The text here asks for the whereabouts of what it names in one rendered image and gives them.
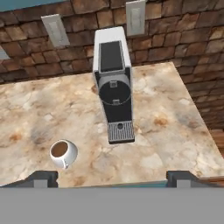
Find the white mug with coffee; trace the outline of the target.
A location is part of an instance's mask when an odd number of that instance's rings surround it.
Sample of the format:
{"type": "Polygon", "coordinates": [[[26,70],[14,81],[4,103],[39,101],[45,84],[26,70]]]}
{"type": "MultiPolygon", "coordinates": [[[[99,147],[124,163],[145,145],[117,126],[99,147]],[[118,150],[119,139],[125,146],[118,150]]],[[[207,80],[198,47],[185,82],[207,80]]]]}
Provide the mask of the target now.
{"type": "Polygon", "coordinates": [[[77,158],[78,149],[74,143],[61,139],[51,146],[49,153],[56,166],[67,169],[77,158]]]}

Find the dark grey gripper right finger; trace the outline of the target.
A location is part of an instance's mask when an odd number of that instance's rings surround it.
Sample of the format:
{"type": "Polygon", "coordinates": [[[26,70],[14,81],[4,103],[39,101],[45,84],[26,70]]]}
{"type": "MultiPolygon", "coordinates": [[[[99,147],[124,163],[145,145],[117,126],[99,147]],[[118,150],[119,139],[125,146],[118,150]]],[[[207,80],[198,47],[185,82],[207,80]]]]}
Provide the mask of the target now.
{"type": "Polygon", "coordinates": [[[194,188],[194,187],[216,187],[216,184],[211,184],[202,181],[194,176],[189,171],[168,171],[166,173],[167,187],[173,188],[194,188]]]}

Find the white and black coffee machine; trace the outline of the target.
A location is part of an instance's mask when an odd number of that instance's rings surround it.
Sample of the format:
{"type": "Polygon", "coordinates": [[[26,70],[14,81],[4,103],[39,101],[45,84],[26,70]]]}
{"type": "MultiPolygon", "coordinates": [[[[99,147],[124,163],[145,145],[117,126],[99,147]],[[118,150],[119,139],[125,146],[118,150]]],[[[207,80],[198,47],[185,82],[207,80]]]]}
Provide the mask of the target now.
{"type": "Polygon", "coordinates": [[[107,121],[108,142],[133,143],[132,66],[121,26],[94,33],[93,76],[107,121]]]}

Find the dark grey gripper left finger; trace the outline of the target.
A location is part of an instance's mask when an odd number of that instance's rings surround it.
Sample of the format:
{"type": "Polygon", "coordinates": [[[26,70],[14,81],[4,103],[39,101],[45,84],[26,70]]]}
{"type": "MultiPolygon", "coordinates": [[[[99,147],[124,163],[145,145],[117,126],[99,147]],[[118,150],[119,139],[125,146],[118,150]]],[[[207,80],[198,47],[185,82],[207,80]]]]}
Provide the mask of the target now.
{"type": "Polygon", "coordinates": [[[35,188],[57,188],[57,171],[35,171],[27,178],[9,183],[4,187],[35,187],[35,188]]]}

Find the white wall socket plate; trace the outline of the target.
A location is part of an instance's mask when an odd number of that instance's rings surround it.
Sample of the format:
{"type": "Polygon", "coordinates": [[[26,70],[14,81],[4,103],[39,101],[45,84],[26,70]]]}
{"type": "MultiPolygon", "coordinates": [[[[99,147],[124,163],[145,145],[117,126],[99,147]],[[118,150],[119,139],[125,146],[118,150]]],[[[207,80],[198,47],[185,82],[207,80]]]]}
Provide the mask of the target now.
{"type": "Polygon", "coordinates": [[[70,45],[60,14],[43,16],[41,19],[54,47],[70,45]]]}
{"type": "Polygon", "coordinates": [[[144,34],[145,6],[145,0],[136,0],[126,3],[126,25],[128,36],[144,34]]]}

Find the teal wall cabinet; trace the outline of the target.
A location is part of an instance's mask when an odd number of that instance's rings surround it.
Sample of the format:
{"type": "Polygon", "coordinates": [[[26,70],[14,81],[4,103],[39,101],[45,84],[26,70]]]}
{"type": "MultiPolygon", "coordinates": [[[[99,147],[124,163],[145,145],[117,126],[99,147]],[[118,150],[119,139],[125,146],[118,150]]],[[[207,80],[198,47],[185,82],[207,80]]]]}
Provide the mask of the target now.
{"type": "Polygon", "coordinates": [[[44,4],[65,2],[66,0],[0,0],[0,12],[14,11],[44,4]]]}

